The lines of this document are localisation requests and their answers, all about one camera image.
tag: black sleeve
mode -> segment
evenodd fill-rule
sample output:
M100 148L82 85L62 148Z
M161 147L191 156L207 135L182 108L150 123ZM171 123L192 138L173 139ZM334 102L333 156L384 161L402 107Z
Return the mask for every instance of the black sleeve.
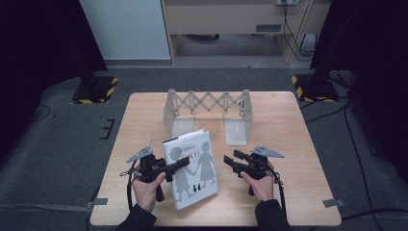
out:
M116 228L116 231L150 231L153 230L155 221L156 217L154 215L136 204L126 220Z
M260 231L292 230L279 202L275 199L261 201L255 208L255 217Z

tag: black stand base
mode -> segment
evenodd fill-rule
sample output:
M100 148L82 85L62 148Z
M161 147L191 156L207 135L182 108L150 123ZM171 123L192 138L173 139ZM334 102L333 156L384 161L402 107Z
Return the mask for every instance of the black stand base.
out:
M339 101L339 95L332 83L326 82L322 88L316 90L311 85L312 78L313 74L296 74L292 77L292 82L300 101Z
M87 90L83 83L84 81L82 81L72 96L73 103L105 103L111 98L117 78L114 76L98 76L94 78L98 83L97 87L94 90Z

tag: black curtain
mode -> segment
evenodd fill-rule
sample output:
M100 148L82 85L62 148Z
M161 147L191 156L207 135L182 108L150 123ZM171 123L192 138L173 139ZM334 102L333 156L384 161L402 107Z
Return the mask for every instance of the black curtain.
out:
M311 68L352 70L348 93L374 154L408 183L408 0L332 0Z
M0 0L0 161L46 88L98 70L107 67L78 0Z

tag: yellow and black hazard tape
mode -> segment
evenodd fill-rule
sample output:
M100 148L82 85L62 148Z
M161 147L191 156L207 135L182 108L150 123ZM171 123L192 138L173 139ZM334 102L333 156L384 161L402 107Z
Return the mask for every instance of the yellow and black hazard tape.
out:
M110 99L112 94L115 91L116 83L119 80L119 78L114 77L114 79L111 82L111 85L109 86L108 91L106 92L106 96L104 98L100 99L79 99L79 100L74 100L72 101L73 104L92 104L92 103L107 103Z
M294 85L294 88L296 89L297 97L301 102L306 101L306 102L336 102L336 98L333 97L309 97L305 96L303 94L303 90L301 86L299 85L299 82L297 81L296 76L292 76L292 83Z

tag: wooden table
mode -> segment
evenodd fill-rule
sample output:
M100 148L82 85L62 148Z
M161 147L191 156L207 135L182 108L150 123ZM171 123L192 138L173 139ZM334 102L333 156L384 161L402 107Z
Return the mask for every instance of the wooden table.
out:
M166 96L166 92L142 92L130 96L97 196L108 198L108 202L95 205L90 218L93 225L118 225L127 217L127 177L119 176L130 167L126 164L127 159L149 143L156 157L163 157L162 141L169 138L163 122ZM338 208L326 208L322 202L332 199L333 195L293 93L251 91L250 97L253 124L248 146L227 146L222 115L214 116L213 111L208 115L198 112L200 119L196 120L194 127L210 131L219 192L190 207L176 210L170 185L164 181L162 187L166 199L153 211L158 217L156 226L257 226L254 216L257 200L248 195L248 185L223 162L223 156L240 161L233 156L234 149L250 154L251 148L259 144L286 156L269 160L284 183L290 225L333 226L341 223ZM276 185L274 192L280 201Z

